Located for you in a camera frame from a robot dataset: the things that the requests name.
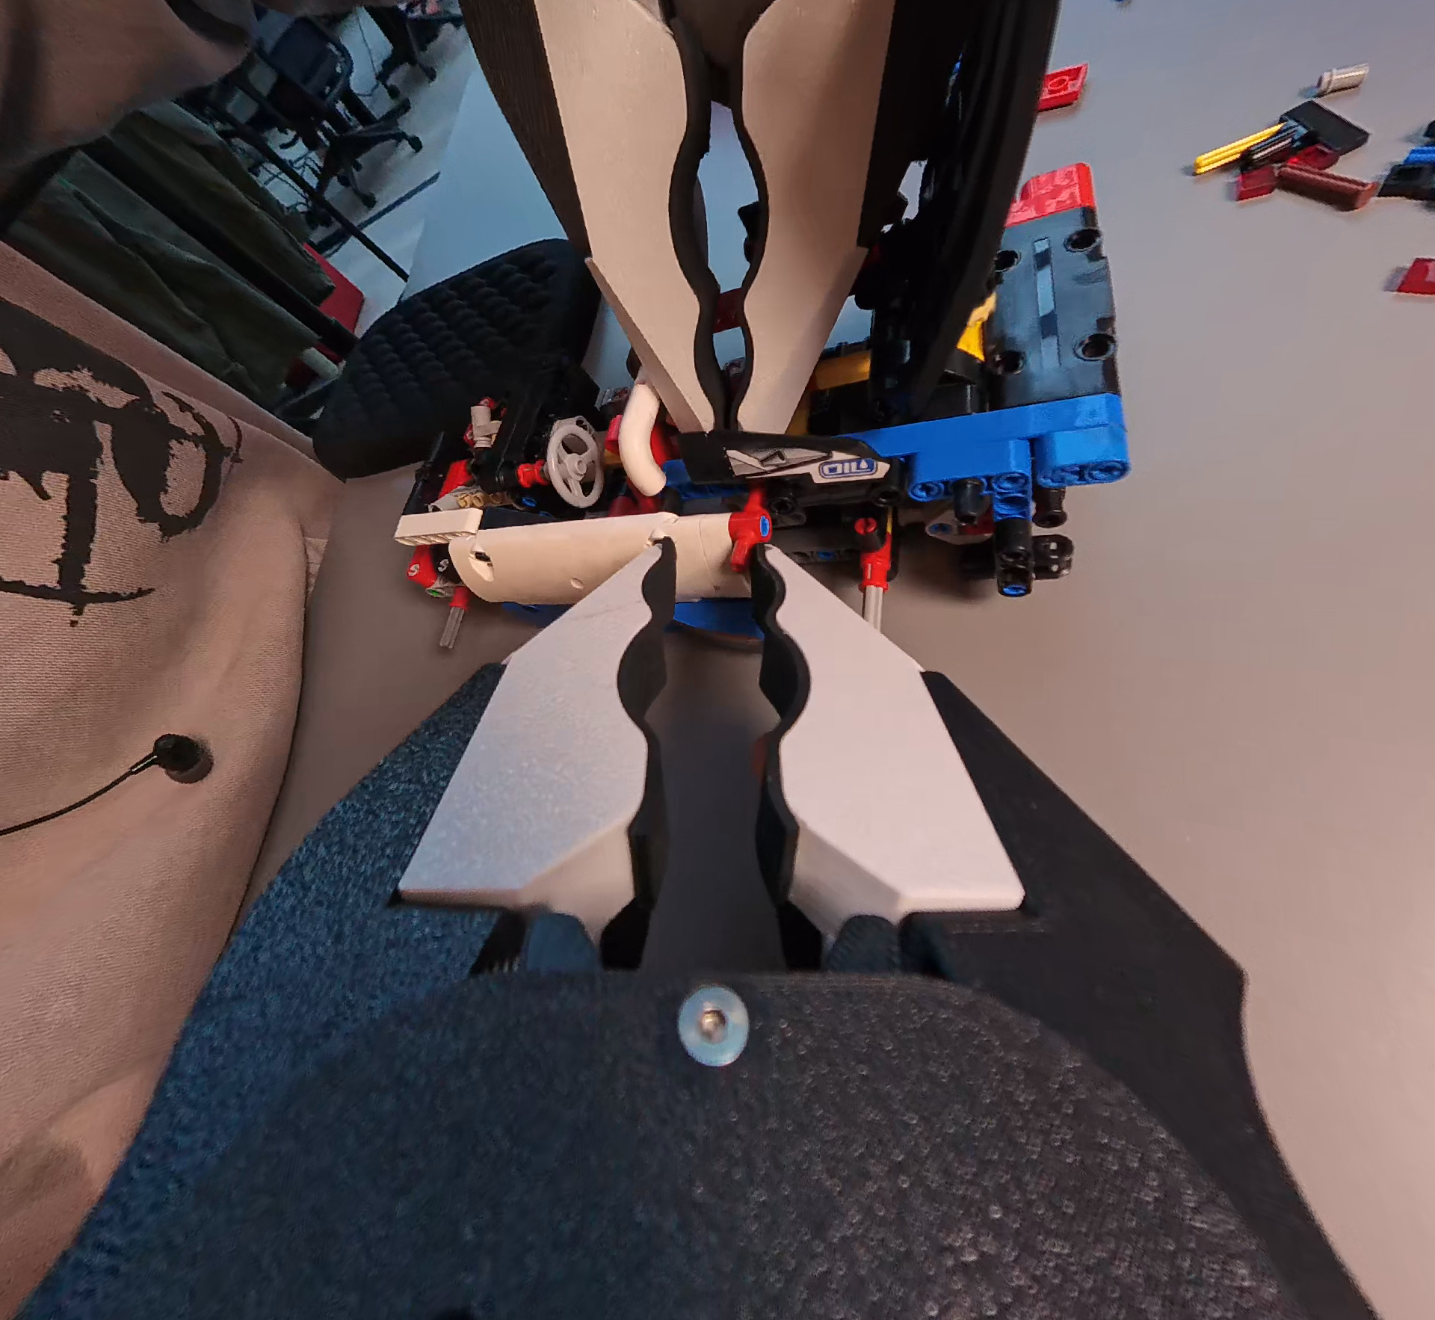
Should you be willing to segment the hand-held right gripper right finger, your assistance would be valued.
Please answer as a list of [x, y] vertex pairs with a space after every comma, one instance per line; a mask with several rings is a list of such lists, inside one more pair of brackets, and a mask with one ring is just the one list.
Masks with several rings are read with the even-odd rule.
[[756, 854], [784, 963], [817, 968], [858, 917], [1015, 913], [1024, 890], [924, 670], [776, 548], [749, 577], [775, 712]]

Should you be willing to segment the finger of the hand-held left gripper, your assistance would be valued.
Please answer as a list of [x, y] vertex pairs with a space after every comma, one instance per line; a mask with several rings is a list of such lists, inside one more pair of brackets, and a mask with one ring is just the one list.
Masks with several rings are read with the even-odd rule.
[[759, 186], [731, 426], [781, 432], [866, 247], [857, 241], [895, 0], [735, 0], [732, 108]]
[[706, 432], [699, 300], [673, 245], [670, 192], [688, 102], [677, 43], [639, 0], [533, 0], [582, 207], [588, 265], [682, 432]]

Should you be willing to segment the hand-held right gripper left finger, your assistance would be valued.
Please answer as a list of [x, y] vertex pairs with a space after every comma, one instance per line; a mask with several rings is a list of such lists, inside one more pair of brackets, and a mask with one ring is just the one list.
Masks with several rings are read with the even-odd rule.
[[671, 540], [647, 545], [509, 660], [420, 835], [413, 902], [645, 920], [667, 860], [659, 747]]

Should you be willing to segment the white and blue lego panel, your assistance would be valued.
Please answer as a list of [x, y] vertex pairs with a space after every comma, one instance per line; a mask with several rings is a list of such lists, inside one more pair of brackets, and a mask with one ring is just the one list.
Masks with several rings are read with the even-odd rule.
[[565, 609], [592, 593], [644, 548], [671, 540], [673, 622], [715, 635], [756, 633], [746, 566], [773, 540], [769, 514], [753, 505], [728, 513], [633, 513], [591, 522], [537, 522], [504, 508], [425, 511], [398, 520], [395, 542], [416, 551], [408, 575], [425, 589], [446, 577], [498, 606]]

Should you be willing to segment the lego race car model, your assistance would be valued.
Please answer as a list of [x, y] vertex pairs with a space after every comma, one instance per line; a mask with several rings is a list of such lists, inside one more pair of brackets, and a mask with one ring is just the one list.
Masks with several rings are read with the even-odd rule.
[[714, 425], [682, 432], [627, 343], [635, 378], [618, 394], [594, 384], [586, 403], [536, 388], [475, 403], [430, 446], [404, 516], [496, 507], [591, 522], [753, 505], [794, 562], [855, 569], [872, 627], [902, 528], [946, 533], [965, 575], [1007, 598], [1065, 575], [1067, 490], [1120, 481], [1130, 457], [1088, 171], [1016, 183], [1060, 0], [895, 0], [857, 233], [866, 256], [778, 434], [731, 426], [762, 216], [734, 92], [715, 98], [670, 0], [639, 2], [668, 25], [685, 79], [671, 236], [699, 300], [694, 364]]

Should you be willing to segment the pile of small lego pieces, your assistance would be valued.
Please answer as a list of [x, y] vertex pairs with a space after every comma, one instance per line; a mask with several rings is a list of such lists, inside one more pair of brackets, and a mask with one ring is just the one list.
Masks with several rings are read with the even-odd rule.
[[1355, 93], [1369, 66], [1334, 67], [1317, 75], [1299, 101], [1253, 133], [1197, 154], [1182, 168], [1191, 180], [1223, 178], [1234, 203], [1285, 195], [1342, 216], [1375, 204], [1433, 209], [1433, 122], [1402, 137], [1398, 159], [1372, 175], [1360, 174], [1371, 133], [1331, 102]]

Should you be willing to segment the black office chair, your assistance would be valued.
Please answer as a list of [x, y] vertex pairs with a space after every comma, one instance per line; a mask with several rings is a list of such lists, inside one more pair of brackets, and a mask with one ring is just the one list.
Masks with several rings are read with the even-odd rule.
[[297, 148], [311, 192], [340, 190], [364, 210], [376, 198], [364, 175], [375, 152], [419, 154], [410, 83], [437, 79], [439, 45], [460, 14], [449, 0], [290, 16], [255, 8], [250, 52], [227, 79], [224, 105], [264, 142]]

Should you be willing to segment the black textured cushion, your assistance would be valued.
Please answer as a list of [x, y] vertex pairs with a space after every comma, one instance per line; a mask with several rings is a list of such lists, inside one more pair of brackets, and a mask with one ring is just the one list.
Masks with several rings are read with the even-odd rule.
[[595, 388], [583, 370], [600, 292], [565, 239], [521, 245], [389, 309], [325, 396], [313, 454], [349, 481], [414, 466], [484, 397]]

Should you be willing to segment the person's leg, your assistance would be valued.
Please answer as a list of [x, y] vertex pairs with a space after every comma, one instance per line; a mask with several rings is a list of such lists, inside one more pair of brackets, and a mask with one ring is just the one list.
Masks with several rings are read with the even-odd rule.
[[[331, 282], [278, 201], [208, 125], [167, 102], [129, 114], [107, 142], [306, 303], [326, 300]], [[316, 347], [309, 329], [86, 156], [45, 181], [5, 242], [264, 408]]]

